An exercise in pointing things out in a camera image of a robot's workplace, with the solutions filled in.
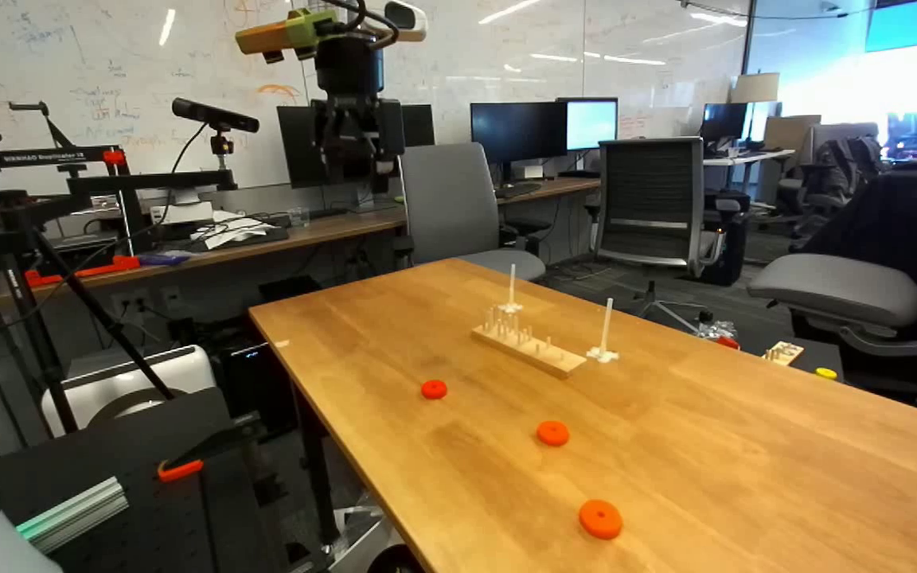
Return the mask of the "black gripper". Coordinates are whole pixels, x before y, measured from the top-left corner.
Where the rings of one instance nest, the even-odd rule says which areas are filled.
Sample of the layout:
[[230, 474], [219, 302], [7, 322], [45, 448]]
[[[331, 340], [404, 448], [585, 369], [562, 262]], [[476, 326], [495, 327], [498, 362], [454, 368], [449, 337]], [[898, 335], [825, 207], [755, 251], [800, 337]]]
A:
[[372, 195], [390, 189], [404, 149], [404, 106], [400, 99], [323, 102], [311, 112], [311, 146], [334, 184], [360, 183]]

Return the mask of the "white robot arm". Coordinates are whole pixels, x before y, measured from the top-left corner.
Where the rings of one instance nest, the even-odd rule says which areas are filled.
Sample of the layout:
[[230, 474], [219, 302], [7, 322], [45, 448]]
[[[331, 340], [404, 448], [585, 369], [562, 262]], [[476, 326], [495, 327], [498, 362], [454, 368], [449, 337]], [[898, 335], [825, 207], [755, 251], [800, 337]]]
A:
[[402, 102], [387, 99], [384, 51], [400, 41], [400, 25], [372, 12], [368, 0], [330, 0], [348, 12], [315, 51], [323, 99], [315, 112], [315, 149], [331, 183], [363, 183], [372, 195], [390, 189], [404, 146]]

